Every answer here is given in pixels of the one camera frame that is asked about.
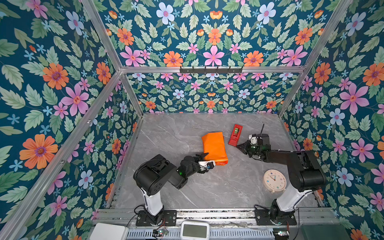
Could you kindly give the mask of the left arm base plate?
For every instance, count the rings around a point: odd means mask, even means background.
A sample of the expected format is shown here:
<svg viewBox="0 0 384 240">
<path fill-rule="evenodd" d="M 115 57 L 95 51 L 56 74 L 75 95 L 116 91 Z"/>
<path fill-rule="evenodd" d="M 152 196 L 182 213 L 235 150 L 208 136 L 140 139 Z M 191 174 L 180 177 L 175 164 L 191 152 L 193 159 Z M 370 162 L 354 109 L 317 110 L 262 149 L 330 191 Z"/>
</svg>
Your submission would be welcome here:
<svg viewBox="0 0 384 240">
<path fill-rule="evenodd" d="M 136 226 L 137 227 L 174 227 L 177 221 L 176 210 L 161 210 L 157 215 L 153 216 L 148 211 L 139 211 Z"/>
</svg>

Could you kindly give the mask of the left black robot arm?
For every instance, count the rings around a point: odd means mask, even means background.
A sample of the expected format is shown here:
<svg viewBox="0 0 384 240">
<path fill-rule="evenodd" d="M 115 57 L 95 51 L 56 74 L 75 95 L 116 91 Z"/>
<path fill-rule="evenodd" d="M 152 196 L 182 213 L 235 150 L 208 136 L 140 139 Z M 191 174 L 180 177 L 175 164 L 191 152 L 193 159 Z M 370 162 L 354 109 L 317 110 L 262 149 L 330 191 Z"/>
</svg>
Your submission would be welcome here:
<svg viewBox="0 0 384 240">
<path fill-rule="evenodd" d="M 215 161 L 206 161 L 207 153 L 186 156 L 176 167 L 162 155 L 156 155 L 151 160 L 141 164 L 135 171 L 133 179 L 140 188 L 144 200 L 144 213 L 158 222 L 164 215 L 164 205 L 161 200 L 161 189 L 170 183 L 180 190 L 194 174 L 205 174 L 216 166 Z"/>
</svg>

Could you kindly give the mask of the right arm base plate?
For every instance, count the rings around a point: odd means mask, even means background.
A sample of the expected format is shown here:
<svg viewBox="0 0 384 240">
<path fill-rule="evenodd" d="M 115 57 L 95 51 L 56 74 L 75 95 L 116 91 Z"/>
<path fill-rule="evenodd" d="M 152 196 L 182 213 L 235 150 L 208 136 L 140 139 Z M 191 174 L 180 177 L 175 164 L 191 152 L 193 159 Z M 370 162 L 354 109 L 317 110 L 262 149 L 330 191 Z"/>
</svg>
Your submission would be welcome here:
<svg viewBox="0 0 384 240">
<path fill-rule="evenodd" d="M 295 226 L 298 223 L 294 215 L 295 211 L 281 212 L 278 210 L 255 209 L 254 213 L 258 226 Z"/>
</svg>

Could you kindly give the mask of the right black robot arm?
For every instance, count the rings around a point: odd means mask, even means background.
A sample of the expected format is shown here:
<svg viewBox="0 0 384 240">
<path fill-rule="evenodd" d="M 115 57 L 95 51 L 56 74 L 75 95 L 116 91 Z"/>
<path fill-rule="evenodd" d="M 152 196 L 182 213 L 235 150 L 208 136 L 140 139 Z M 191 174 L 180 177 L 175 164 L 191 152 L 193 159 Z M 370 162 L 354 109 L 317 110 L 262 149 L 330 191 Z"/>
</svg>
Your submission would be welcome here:
<svg viewBox="0 0 384 240">
<path fill-rule="evenodd" d="M 327 183 L 326 175 L 312 151 L 273 150 L 267 134 L 251 135 L 245 143 L 237 145 L 237 149 L 254 160 L 287 166 L 290 183 L 269 210 L 270 220 L 275 225 L 294 217 L 296 206 L 309 193 Z"/>
</svg>

